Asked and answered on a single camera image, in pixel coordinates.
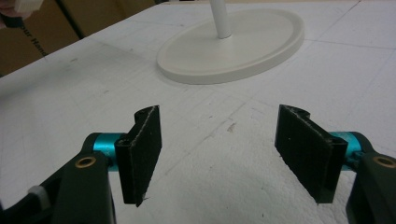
teal joint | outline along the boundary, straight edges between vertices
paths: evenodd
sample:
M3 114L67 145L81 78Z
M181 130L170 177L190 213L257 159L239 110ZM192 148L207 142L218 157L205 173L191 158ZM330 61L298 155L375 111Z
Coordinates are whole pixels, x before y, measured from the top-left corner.
M355 170L357 164L359 164L359 161L361 160L361 157L364 154L361 150L361 143L359 142L359 140L355 137L355 135L353 135L353 133L336 132L330 134L332 136L339 137L347 141L347 148L345 155L346 160L344 162L342 170L343 171Z
M103 152L103 154L105 154L109 159L108 171L117 172L119 170L114 144L120 139L121 135L122 133L101 133L93 144L94 151Z

